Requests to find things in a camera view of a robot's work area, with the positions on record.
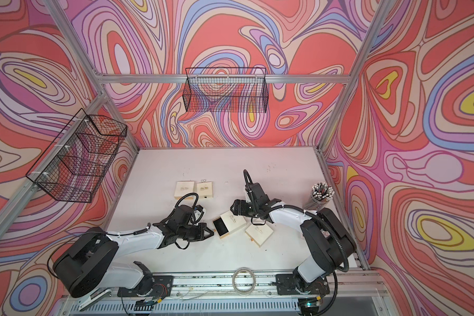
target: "black wire basket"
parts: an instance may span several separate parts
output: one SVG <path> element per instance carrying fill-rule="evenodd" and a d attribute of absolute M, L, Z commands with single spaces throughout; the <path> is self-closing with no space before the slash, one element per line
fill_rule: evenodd
<path fill-rule="evenodd" d="M 37 172 L 35 179 L 29 174 L 30 168 L 27 178 L 57 201 L 91 203 L 127 129 L 125 124 L 104 115 L 85 114 L 47 167 Z"/>
<path fill-rule="evenodd" d="M 265 68 L 193 67 L 185 71 L 182 98 L 187 112 L 267 112 Z"/>

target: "psychedelic wallpaper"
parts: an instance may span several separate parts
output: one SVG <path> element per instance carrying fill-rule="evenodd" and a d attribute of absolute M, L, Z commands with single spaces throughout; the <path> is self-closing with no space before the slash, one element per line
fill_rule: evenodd
<path fill-rule="evenodd" d="M 474 315 L 474 1 L 399 0 L 323 149 L 403 315 Z"/>
<path fill-rule="evenodd" d="M 0 2 L 0 209 L 60 129 L 95 98 L 41 2 Z M 103 223 L 131 158 L 124 143 L 92 204 L 34 196 L 0 241 L 0 315 L 49 313 L 63 285 L 48 274 L 47 257 Z"/>
<path fill-rule="evenodd" d="M 374 1 L 77 1 L 65 12 L 95 69 L 183 74 L 263 66 L 271 74 L 347 74 Z M 107 91 L 139 147 L 312 146 L 342 88 L 269 85 L 267 114 L 185 113 L 183 85 Z"/>
<path fill-rule="evenodd" d="M 142 148 L 318 144 L 342 85 L 284 86 L 283 100 L 269 96 L 267 113 L 186 112 L 181 84 L 111 83 L 106 89 Z"/>
<path fill-rule="evenodd" d="M 62 6 L 100 73 L 182 74 L 185 67 L 225 60 L 234 67 L 263 65 L 272 74 L 308 74 L 334 65 L 349 72 L 377 2 L 81 0 Z"/>

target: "cup of pencils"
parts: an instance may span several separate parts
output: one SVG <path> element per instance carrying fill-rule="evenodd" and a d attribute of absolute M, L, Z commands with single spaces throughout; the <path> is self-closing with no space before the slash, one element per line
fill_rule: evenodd
<path fill-rule="evenodd" d="M 334 198 L 334 189 L 326 182 L 318 182 L 312 186 L 309 200 L 304 203 L 304 209 L 319 211 Z"/>

